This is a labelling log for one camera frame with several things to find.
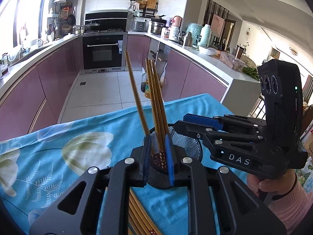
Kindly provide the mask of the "pink sleeved right forearm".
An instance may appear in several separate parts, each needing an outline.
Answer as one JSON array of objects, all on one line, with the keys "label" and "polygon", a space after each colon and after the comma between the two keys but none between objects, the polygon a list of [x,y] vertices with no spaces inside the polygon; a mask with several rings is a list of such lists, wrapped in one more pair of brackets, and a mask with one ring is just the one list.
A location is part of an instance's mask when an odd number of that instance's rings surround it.
[{"label": "pink sleeved right forearm", "polygon": [[311,206],[312,192],[306,192],[297,179],[289,193],[272,198],[269,208],[285,225],[287,234],[291,234],[303,221]]}]

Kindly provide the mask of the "person's right hand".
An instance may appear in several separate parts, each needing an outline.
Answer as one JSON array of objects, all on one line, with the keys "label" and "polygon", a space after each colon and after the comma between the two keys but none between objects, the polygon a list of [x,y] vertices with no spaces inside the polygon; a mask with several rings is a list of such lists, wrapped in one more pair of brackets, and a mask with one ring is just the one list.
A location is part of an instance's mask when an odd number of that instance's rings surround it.
[{"label": "person's right hand", "polygon": [[247,175],[247,186],[257,196],[259,196],[260,192],[285,195],[291,191],[296,182],[297,175],[293,169],[288,169],[286,173],[277,180],[264,179],[261,181],[253,174]]}]

